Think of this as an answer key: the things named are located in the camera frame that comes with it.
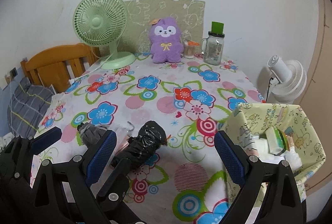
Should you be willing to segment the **grey drawstring pouch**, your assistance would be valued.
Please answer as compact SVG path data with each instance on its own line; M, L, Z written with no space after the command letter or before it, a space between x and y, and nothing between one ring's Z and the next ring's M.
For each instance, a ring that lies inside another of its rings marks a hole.
M101 124L81 123L77 126L77 131L83 144L85 144L87 148L90 148L99 142L100 138L107 131L107 127Z

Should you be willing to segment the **black plastic bag bundle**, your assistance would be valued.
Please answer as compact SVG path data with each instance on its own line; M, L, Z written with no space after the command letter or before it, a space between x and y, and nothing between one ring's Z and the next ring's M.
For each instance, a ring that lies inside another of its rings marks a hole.
M165 130L155 121L146 122L136 137L128 138L128 145L121 149L111 161L115 168L121 160L128 159L129 171L137 170L145 164L161 146L167 146Z

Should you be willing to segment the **green tissue pack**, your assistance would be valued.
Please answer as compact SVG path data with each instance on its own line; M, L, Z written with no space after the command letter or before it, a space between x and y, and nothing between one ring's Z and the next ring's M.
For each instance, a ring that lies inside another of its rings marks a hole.
M269 143L270 153L275 156L284 156L289 148L294 146L292 136L286 135L276 127L269 127L265 130L265 136Z

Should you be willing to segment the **white bed sheet bundle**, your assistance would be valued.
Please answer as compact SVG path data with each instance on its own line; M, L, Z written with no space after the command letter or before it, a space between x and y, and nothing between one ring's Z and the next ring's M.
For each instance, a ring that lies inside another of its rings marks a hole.
M0 152L2 152L6 146L11 142L11 140L13 139L13 135L8 133L7 135L1 137L0 140Z

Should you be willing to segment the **grey plaid pillow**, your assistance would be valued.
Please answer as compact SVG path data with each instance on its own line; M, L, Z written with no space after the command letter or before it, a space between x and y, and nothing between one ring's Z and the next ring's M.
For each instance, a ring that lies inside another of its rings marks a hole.
M34 136L38 125L50 107L53 87L38 86L24 77L15 89L7 109L7 121L11 133L17 137Z

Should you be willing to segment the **yellow patterned storage box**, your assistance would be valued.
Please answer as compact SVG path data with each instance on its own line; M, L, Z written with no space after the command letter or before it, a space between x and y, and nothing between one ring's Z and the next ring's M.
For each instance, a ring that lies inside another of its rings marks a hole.
M272 164L286 160L300 200L306 199L304 184L325 163L326 154L299 105L241 103L227 118L222 130L248 155Z

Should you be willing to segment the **beige door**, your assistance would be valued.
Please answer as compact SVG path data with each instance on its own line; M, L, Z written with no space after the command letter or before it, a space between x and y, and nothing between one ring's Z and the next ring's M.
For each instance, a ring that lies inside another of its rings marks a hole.
M323 166L306 182L308 194L331 181L331 0L319 0L319 23L308 84L299 100L326 154Z

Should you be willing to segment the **floral tablecloth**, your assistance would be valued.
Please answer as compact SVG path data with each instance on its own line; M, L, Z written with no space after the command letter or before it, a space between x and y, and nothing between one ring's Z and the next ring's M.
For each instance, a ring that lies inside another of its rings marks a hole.
M31 177L44 160L66 162L86 151L77 131L81 123L109 125L122 148L145 122L155 121L167 146L128 175L124 201L148 223L217 223L228 197L214 134L238 104L263 100L232 60L210 66L196 55L155 64L139 54L132 65L94 71L52 100L37 134L58 127L62 136L34 157Z

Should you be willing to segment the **white standing fan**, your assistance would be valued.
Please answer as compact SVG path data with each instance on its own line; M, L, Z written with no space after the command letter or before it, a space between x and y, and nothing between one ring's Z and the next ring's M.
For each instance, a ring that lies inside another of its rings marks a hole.
M298 60L284 61L282 57L273 55L267 62L272 73L266 93L266 101L292 103L306 88L307 73Z

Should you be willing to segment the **green desk fan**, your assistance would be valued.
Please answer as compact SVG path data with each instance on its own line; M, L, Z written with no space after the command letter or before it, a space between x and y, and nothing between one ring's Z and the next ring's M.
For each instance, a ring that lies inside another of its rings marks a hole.
M128 12L123 0L82 0L73 14L75 34L84 44L109 48L110 54L101 59L99 66L105 70L121 69L136 59L131 52L118 51L127 23Z

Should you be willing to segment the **purple plush toy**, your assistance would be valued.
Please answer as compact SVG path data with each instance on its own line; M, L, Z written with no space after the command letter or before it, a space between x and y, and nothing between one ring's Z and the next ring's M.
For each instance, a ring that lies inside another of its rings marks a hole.
M179 63L181 61L184 47L181 43L181 30L174 18L166 17L154 22L149 37L153 63Z

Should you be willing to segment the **toothpick jar orange lid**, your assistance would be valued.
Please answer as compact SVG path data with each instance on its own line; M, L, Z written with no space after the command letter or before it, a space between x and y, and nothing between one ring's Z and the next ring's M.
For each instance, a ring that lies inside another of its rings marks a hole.
M197 48L200 48L199 43L185 39L183 42L183 57L187 59L194 58Z

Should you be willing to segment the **glass jar green lid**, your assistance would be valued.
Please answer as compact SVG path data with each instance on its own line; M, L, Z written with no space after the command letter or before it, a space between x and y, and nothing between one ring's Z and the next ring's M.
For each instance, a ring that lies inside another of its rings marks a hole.
M224 23L212 21L208 37L201 41L203 60L210 65L220 65L224 47Z

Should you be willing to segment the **green patterned wall mat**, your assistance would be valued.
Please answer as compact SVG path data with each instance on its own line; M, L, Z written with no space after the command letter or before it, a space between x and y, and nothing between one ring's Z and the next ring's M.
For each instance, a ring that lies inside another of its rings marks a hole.
M118 44L118 51L150 51L149 31L152 21L172 17L181 30L181 40L200 42L203 37L205 2L197 0L126 1L128 24Z

